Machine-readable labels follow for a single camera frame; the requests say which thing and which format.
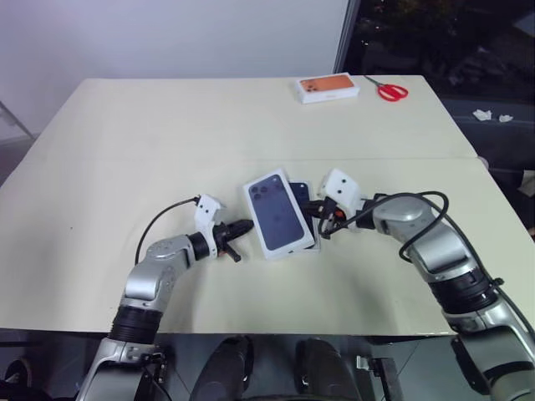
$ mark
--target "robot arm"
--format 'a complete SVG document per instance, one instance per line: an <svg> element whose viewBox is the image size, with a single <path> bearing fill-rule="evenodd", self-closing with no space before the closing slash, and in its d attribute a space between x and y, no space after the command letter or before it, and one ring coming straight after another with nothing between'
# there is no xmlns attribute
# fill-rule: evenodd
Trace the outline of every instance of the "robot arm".
<svg viewBox="0 0 535 401"><path fill-rule="evenodd" d="M361 206L366 216L355 219L350 229L376 229L408 245L410 261L442 306L451 329L458 333L452 346L475 390L500 401L535 399L533 337L458 227L435 222L430 202L415 194L363 200L356 183L339 170L326 177L322 188L321 195L327 196L324 211L330 214L324 217L331 220L328 230L320 226L324 236L338 230L333 223L335 206L347 216L352 207Z"/></svg>
<svg viewBox="0 0 535 401"><path fill-rule="evenodd" d="M234 261L241 259L228 242L251 230L253 223L219 222L221 208L216 199L203 195L195 215L198 232L152 244L134 266L110 334L100 342L77 401L146 399L138 387L147 365L164 362L154 344L155 335L179 275L205 257L227 253Z"/></svg>

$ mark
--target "metal frame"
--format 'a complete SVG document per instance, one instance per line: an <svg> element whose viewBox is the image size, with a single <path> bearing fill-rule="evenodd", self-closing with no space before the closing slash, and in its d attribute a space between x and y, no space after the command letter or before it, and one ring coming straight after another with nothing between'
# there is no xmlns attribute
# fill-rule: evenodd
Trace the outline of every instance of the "metal frame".
<svg viewBox="0 0 535 401"><path fill-rule="evenodd" d="M0 100L0 110L5 113L8 118L17 126L19 127L19 129L24 132L24 134L26 134L27 136L29 136L31 138L31 140L36 140L37 138L35 137L35 135L33 135L30 130L28 128L26 128L26 125L23 124L23 122L17 118L17 116L15 114L13 114L11 112L11 110L8 109L8 107L2 103L2 101Z"/></svg>
<svg viewBox="0 0 535 401"><path fill-rule="evenodd" d="M344 25L340 33L340 41L336 60L334 61L334 74L343 73L345 58L348 54L349 42L353 34L354 23L357 19L360 9L360 0L348 0L348 8L345 13Z"/></svg>

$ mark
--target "scissors handle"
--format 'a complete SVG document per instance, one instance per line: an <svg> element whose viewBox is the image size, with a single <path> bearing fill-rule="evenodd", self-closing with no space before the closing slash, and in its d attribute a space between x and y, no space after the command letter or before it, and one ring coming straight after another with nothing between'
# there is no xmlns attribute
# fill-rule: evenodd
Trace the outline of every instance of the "scissors handle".
<svg viewBox="0 0 535 401"><path fill-rule="evenodd" d="M381 84L377 87L379 96L389 102L397 102L400 99L406 98L409 91L402 86L392 84Z"/></svg>

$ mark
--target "floor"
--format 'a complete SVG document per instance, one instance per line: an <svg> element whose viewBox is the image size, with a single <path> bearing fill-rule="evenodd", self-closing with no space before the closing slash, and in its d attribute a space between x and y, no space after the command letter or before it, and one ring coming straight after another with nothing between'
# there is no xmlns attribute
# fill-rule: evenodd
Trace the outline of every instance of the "floor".
<svg viewBox="0 0 535 401"><path fill-rule="evenodd" d="M226 336L218 334L160 335L158 343L168 347L170 365L165 386L173 400L186 400L204 363ZM267 394L295 394L293 350L306 336L252 336L255 366L244 398ZM475 393L462 377L450 347L449 337L423 338L401 343L372 344L360 337L325 336L342 354L356 374L354 357L369 353L378 358L393 358L406 400L446 401L486 400ZM33 365L35 386L52 397L74 396L98 347L98 339L85 334L0 330L0 342L32 341L27 348L0 348L0 375L10 361L25 355ZM359 372L357 380L364 401L383 398L380 380Z"/></svg>

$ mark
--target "white wall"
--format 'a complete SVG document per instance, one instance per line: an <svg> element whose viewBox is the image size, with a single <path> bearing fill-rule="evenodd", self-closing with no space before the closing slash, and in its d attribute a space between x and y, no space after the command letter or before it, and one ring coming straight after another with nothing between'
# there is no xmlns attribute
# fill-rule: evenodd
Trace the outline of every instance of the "white wall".
<svg viewBox="0 0 535 401"><path fill-rule="evenodd" d="M0 0L0 99L38 133L84 78L329 74L346 7L347 0Z"/></svg>

